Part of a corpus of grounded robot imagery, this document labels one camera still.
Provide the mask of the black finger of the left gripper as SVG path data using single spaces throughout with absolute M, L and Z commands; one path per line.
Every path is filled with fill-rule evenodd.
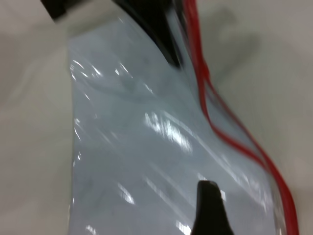
M 182 17 L 180 0 L 115 0 L 153 40 L 168 64 L 180 69 L 181 53 L 170 29 L 167 15 L 174 10 Z

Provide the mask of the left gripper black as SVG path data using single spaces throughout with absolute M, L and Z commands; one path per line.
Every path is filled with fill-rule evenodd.
M 40 2 L 54 22 L 67 13 L 69 0 L 40 0 Z

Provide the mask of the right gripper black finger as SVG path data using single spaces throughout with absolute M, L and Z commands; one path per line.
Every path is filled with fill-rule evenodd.
M 199 181 L 197 185 L 196 218 L 192 235 L 232 235 L 222 195 L 212 181 Z

